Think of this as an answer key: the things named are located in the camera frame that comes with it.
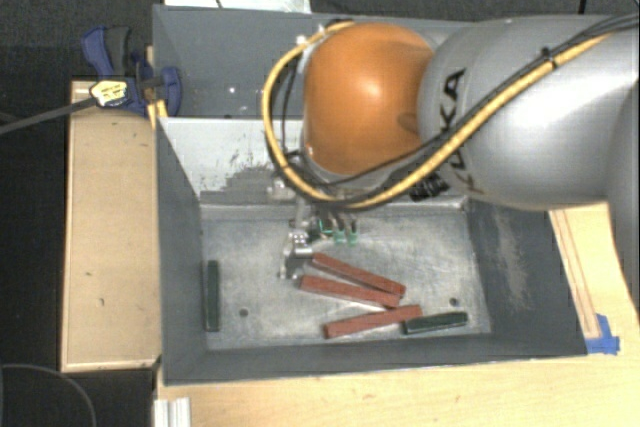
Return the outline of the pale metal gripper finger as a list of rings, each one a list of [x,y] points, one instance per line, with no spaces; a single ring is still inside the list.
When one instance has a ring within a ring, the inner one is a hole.
[[[282,251],[279,264],[278,277],[282,280],[295,280],[300,267],[296,250],[292,247],[285,247]]]
[[[301,229],[294,229],[289,234],[291,250],[290,259],[310,259],[313,255],[313,248],[310,235]]]

